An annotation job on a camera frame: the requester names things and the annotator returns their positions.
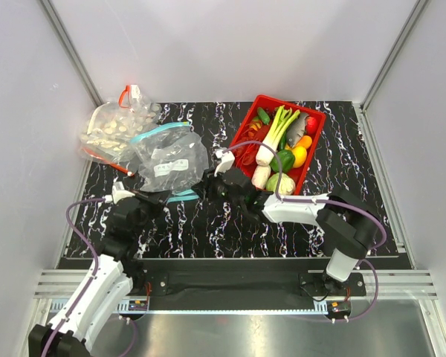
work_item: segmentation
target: black wire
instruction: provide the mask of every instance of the black wire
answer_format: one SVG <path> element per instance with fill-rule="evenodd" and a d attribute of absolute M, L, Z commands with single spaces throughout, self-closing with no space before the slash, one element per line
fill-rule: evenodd
<path fill-rule="evenodd" d="M 322 301 L 324 301 L 324 300 L 329 296 L 329 290 L 327 290 L 327 288 L 326 288 L 327 293 L 326 293 L 326 294 L 324 295 L 324 297 L 323 297 L 322 299 L 320 299 L 320 300 L 318 300 L 318 299 L 316 299 L 315 297 L 311 296 L 311 295 L 307 292 L 307 290 L 304 289 L 304 286 L 301 286 L 300 288 L 303 290 L 303 292 L 305 292 L 305 293 L 307 294 L 307 296 L 309 296 L 309 297 L 310 297 L 313 301 L 315 301 L 316 303 L 321 303 Z"/>

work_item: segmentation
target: red plastic bin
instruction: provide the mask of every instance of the red plastic bin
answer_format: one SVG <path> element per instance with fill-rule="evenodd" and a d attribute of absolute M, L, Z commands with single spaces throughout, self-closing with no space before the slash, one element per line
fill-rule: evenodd
<path fill-rule="evenodd" d="M 306 177 L 307 169 L 309 168 L 309 165 L 312 160 L 312 156 L 314 155 L 315 148 L 317 146 L 317 142 L 319 141 L 320 133 L 322 132 L 322 129 L 324 127 L 324 122 L 326 121 L 326 115 L 322 112 L 318 112 L 317 110 L 312 110 L 309 108 L 304 108 L 302 106 L 297 106 L 293 103 L 288 103 L 283 100 L 279 100 L 276 98 L 271 98 L 266 95 L 258 95 L 256 99 L 253 102 L 253 105 L 251 106 L 250 110 L 246 114 L 245 119 L 243 120 L 243 123 L 238 129 L 238 132 L 236 133 L 235 137 L 233 138 L 233 141 L 231 141 L 231 146 L 236 144 L 240 137 L 242 136 L 242 132 L 246 125 L 251 122 L 251 120 L 258 115 L 257 109 L 259 107 L 263 109 L 269 109 L 269 110 L 275 110 L 275 108 L 284 105 L 286 109 L 292 108 L 292 110 L 295 112 L 296 110 L 300 110 L 301 113 L 307 113 L 311 117 L 315 118 L 317 120 L 317 131 L 314 135 L 311 135 L 312 137 L 312 145 L 308 150 L 307 153 L 307 159 L 303 166 L 297 168 L 297 169 L 291 169 L 288 172 L 289 177 L 291 177 L 294 182 L 296 183 L 296 190 L 294 191 L 294 195 L 299 194 L 301 188 L 303 187 L 304 178 Z M 252 178 L 254 170 L 256 169 L 256 162 L 251 165 L 236 165 L 247 177 Z"/>

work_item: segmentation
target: plastic bag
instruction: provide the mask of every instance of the plastic bag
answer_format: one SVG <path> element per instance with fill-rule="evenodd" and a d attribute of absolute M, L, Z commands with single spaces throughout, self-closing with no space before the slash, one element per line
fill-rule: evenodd
<path fill-rule="evenodd" d="M 152 104 L 138 86 L 127 86 L 119 103 L 99 106 L 86 121 L 80 133 L 81 153 L 91 160 L 128 171 L 126 167 L 135 156 L 130 139 L 157 127 L 160 111 L 160 105 Z"/>
<path fill-rule="evenodd" d="M 188 122 L 159 126 L 133 138 L 131 145 L 142 161 L 141 190 L 147 192 L 190 189 L 208 168 L 207 149 Z"/>

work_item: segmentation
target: black table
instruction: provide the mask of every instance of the black table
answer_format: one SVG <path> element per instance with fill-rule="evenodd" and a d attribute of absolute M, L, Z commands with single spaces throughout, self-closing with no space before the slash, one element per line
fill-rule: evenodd
<path fill-rule="evenodd" d="M 352 103 L 298 104 L 327 115 L 300 194 L 327 193 L 336 186 L 351 190 L 376 208 L 388 233 L 387 244 L 372 255 L 398 256 Z M 250 106 L 249 102 L 168 103 L 163 104 L 161 119 L 163 122 L 188 120 L 210 152 L 228 147 Z M 93 163 L 83 198 L 109 194 L 117 180 L 123 180 L 127 187 L 142 185 L 140 178 L 127 178 L 112 167 Z M 81 207 L 77 227 L 93 243 L 99 242 L 104 235 L 108 212 L 108 205 Z M 320 257 L 323 232 L 293 223 L 255 226 L 248 224 L 235 207 L 195 200 L 168 204 L 161 218 L 149 224 L 139 240 L 139 258 Z M 73 235 L 64 260 L 89 257 L 91 252 Z"/>

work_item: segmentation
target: metallic floor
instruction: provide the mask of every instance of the metallic floor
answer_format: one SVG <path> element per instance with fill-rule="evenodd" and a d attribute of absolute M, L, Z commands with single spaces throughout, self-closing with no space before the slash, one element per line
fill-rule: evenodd
<path fill-rule="evenodd" d="M 355 312 L 366 307 L 354 304 Z M 314 316 L 255 315 L 147 315 L 137 324 L 127 357 L 434 356 L 415 301 L 380 301 L 365 318 L 336 325 Z M 121 356 L 131 337 L 131 327 L 109 321 L 92 355 Z"/>

